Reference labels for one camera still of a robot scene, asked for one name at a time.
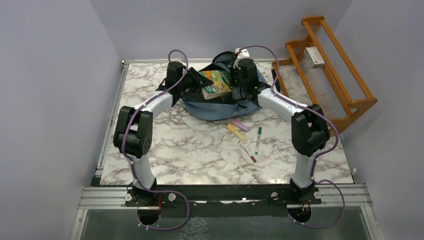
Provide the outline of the green treehouse book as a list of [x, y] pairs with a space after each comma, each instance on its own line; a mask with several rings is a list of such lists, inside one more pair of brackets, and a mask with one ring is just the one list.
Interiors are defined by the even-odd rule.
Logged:
[[211, 85], [204, 86], [201, 89], [205, 100], [224, 97], [232, 93], [229, 74], [225, 70], [206, 70], [199, 73], [212, 81]]

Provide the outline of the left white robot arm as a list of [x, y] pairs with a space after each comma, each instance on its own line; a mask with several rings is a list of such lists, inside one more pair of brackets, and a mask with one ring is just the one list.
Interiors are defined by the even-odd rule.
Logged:
[[168, 63], [166, 76], [151, 97], [136, 107], [119, 110], [113, 135], [113, 145], [127, 159], [133, 177], [133, 187], [140, 189], [138, 199], [144, 205], [157, 200], [156, 178], [149, 163], [148, 152], [153, 142], [153, 121], [173, 107], [186, 93], [199, 93], [213, 81], [181, 62]]

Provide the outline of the blue student backpack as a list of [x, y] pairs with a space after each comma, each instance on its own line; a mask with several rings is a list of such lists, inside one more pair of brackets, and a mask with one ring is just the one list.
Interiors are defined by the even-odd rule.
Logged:
[[[198, 72], [224, 70], [228, 73], [230, 81], [230, 67], [234, 64], [235, 59], [234, 52], [222, 52], [212, 60], [211, 64]], [[235, 101], [232, 92], [226, 96], [209, 100], [204, 99], [202, 92], [191, 96], [185, 95], [181, 99], [186, 110], [191, 115], [206, 121], [217, 121], [248, 115], [260, 109], [259, 106], [247, 100]]]

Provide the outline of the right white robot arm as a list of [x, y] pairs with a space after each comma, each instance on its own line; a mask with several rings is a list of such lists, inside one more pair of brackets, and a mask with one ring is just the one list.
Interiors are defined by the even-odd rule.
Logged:
[[330, 138], [321, 107], [299, 103], [274, 91], [269, 84], [260, 81], [257, 66], [251, 58], [234, 62], [230, 67], [230, 82], [247, 101], [290, 123], [291, 143], [297, 157], [288, 196], [292, 202], [302, 203], [315, 186], [316, 158]]

